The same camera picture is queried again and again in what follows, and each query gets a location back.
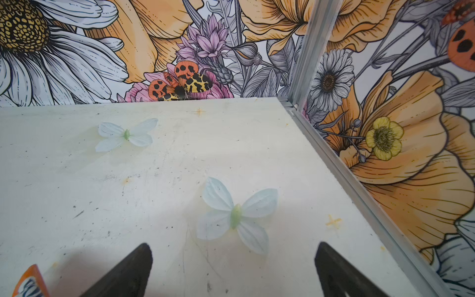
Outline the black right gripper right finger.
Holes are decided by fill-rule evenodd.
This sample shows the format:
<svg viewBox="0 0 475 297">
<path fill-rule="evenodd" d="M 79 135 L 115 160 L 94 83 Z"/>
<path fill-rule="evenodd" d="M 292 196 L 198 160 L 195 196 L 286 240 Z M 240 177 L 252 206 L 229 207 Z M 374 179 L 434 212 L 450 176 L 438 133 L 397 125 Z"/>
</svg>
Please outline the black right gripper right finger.
<svg viewBox="0 0 475 297">
<path fill-rule="evenodd" d="M 326 242 L 319 244 L 314 264 L 326 297 L 388 297 Z"/>
</svg>

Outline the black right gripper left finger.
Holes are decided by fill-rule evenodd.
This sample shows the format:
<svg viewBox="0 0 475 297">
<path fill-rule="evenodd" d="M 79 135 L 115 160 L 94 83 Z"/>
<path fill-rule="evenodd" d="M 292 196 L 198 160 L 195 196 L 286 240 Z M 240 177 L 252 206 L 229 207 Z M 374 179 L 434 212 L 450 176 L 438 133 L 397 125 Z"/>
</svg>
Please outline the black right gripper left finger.
<svg viewBox="0 0 475 297">
<path fill-rule="evenodd" d="M 150 246 L 142 243 L 80 297 L 143 297 L 152 265 Z"/>
</svg>

